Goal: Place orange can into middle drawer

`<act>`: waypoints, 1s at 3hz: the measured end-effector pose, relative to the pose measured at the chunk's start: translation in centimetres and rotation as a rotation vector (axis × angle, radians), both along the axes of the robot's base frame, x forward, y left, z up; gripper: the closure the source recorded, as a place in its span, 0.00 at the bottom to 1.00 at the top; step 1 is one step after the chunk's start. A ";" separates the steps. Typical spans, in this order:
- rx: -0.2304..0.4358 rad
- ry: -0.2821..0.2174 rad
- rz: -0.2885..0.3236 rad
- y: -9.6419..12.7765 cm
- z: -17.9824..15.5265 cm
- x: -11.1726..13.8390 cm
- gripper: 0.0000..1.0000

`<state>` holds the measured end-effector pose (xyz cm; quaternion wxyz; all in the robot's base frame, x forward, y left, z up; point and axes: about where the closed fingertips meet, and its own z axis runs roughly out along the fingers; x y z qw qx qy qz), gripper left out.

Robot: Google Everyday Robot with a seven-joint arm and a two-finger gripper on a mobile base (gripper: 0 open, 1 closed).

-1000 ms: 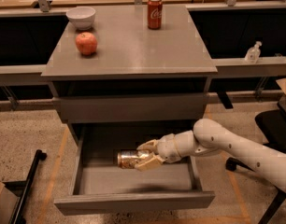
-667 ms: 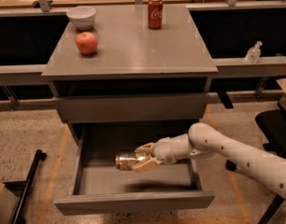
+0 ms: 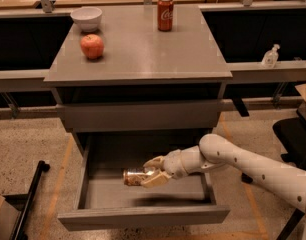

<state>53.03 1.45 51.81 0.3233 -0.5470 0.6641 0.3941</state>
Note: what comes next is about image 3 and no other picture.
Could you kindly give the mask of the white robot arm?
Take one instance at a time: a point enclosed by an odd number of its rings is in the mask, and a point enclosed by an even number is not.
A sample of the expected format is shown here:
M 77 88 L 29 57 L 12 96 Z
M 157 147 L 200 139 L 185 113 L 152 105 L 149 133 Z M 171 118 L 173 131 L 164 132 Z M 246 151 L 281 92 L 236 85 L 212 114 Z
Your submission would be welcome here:
M 306 171 L 242 149 L 217 134 L 204 135 L 197 146 L 175 150 L 147 161 L 143 167 L 154 172 L 140 185 L 151 188 L 181 179 L 192 173 L 205 173 L 228 164 L 251 177 L 257 184 L 305 213 Z M 306 222 L 302 235 L 306 240 Z

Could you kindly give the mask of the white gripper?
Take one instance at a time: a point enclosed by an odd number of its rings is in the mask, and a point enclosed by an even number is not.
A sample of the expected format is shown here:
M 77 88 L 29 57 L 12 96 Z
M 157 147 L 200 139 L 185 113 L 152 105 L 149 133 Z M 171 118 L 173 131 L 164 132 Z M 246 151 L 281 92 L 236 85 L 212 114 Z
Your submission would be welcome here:
M 175 150 L 167 154 L 165 157 L 157 156 L 144 163 L 145 168 L 163 169 L 157 171 L 141 182 L 144 188 L 153 188 L 166 184 L 171 177 L 180 179 L 188 175 L 181 160 L 181 150 Z

